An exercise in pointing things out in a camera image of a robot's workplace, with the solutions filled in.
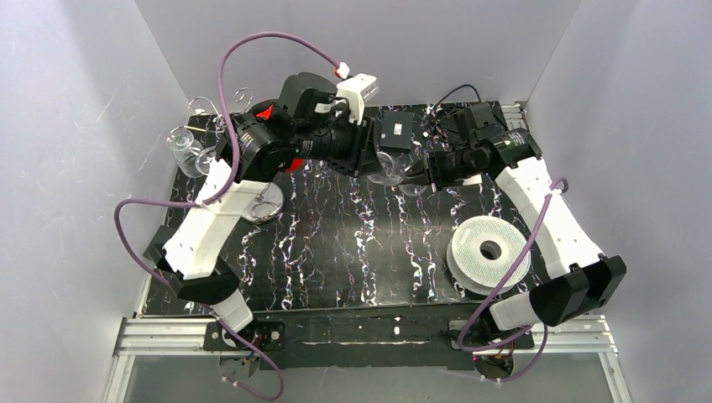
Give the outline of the clear champagne flute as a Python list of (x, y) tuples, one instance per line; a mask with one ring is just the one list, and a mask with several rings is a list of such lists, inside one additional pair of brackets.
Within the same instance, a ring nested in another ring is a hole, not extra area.
[(425, 186), (405, 183), (405, 167), (398, 159), (383, 151), (378, 151), (377, 156), (382, 170), (368, 175), (369, 181), (386, 187), (397, 186), (405, 196), (420, 196), (426, 191)]

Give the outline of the red wine glass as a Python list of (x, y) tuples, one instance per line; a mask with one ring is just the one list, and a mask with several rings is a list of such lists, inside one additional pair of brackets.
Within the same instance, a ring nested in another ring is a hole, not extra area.
[(255, 114), (255, 117), (267, 128), (276, 146), (266, 152), (264, 162), (270, 167), (281, 172), (293, 172), (301, 165), (297, 157), (299, 151), (294, 144), (295, 124), (290, 114), (278, 103), (271, 102), (264, 110)]

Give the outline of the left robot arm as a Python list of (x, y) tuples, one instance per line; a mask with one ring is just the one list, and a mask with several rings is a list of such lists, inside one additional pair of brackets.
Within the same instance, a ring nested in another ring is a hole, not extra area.
[(202, 188), (153, 256), (181, 299), (210, 306), (234, 332), (252, 322), (238, 277), (219, 261), (223, 245), (250, 202), (298, 160), (323, 161), (348, 177), (381, 172), (376, 123), (364, 113), (379, 89), (364, 73), (333, 83), (301, 72), (285, 80), (276, 99), (227, 118)]

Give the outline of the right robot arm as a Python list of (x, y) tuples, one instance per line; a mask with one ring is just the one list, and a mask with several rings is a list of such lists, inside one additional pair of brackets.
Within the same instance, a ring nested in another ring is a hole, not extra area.
[(453, 116), (462, 144), (426, 154), (406, 168), (405, 182), (436, 190), (486, 175), (509, 197), (544, 258), (549, 280), (484, 310), (478, 326), (493, 333), (562, 322), (605, 306), (627, 269), (584, 232), (563, 198), (565, 180), (547, 171), (525, 128), (507, 128), (497, 103), (476, 103)]

